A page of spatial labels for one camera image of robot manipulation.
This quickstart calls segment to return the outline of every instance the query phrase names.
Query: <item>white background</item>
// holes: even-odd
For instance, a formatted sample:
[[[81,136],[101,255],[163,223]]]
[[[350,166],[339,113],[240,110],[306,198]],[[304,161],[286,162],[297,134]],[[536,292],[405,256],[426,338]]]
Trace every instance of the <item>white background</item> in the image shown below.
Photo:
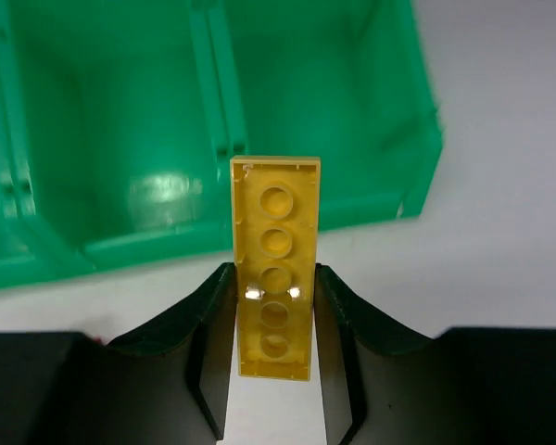
[[[446,146],[423,216],[320,236],[318,261],[404,324],[556,326],[556,0],[417,0]],[[112,339],[230,254],[0,291],[0,330]],[[231,381],[226,445],[323,445],[310,383]]]

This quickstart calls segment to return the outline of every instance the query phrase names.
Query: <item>green storage tray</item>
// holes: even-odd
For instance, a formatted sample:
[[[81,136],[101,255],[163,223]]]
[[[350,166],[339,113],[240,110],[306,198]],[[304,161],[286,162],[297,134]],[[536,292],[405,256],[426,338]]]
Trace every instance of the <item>green storage tray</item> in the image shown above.
[[[235,154],[415,216],[441,147],[410,0],[0,0],[0,286],[229,249]]]

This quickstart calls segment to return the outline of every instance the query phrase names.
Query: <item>bin divider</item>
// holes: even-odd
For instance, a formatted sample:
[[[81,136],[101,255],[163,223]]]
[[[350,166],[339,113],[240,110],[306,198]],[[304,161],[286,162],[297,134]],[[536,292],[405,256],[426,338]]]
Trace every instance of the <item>bin divider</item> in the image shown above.
[[[222,243],[223,248],[231,248],[233,244],[233,230],[231,226],[231,179],[229,171],[229,160],[235,154],[243,154],[246,151],[245,132],[236,132],[239,120],[243,118],[237,114],[240,110],[240,98],[238,91],[236,100],[226,93],[227,71],[235,72],[230,57],[219,57],[215,38],[218,39],[218,32],[214,26],[210,25],[210,12],[216,10],[216,6],[193,2],[191,5],[190,21],[192,26],[192,39],[194,42],[194,52],[196,54],[197,72],[202,89],[202,98],[208,127],[212,136],[212,144],[217,167],[218,181],[218,202],[222,204]],[[227,45],[228,30],[224,25]],[[237,103],[239,108],[230,108],[230,105]]]
[[[379,10],[379,6],[383,3],[384,0],[373,0],[371,5],[369,6],[362,23],[360,24],[359,31],[356,35],[356,40],[361,41],[367,30],[371,27],[371,23],[373,22],[373,18],[376,15],[377,11]]]
[[[32,195],[29,133],[22,100],[19,66],[13,47],[8,4],[0,0],[0,92],[4,107],[5,150],[10,160],[12,190],[16,201],[19,236],[31,251],[61,276],[89,273],[94,265],[37,214]]]
[[[216,59],[224,115],[227,118],[231,155],[249,154],[241,91],[223,1],[208,9],[208,27]]]

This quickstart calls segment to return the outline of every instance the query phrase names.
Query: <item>green plastic bin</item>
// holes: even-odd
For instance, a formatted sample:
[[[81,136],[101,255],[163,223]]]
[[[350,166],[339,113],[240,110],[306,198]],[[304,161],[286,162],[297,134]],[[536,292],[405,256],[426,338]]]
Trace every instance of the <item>green plastic bin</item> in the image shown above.
[[[440,150],[409,0],[0,0],[0,286],[230,248],[235,154],[320,156],[328,229]]]

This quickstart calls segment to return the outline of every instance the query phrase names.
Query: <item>lego brick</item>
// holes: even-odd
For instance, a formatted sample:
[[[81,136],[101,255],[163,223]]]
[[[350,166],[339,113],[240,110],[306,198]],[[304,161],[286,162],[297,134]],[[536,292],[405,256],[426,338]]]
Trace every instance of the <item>lego brick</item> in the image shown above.
[[[231,161],[241,375],[309,380],[319,158]]]

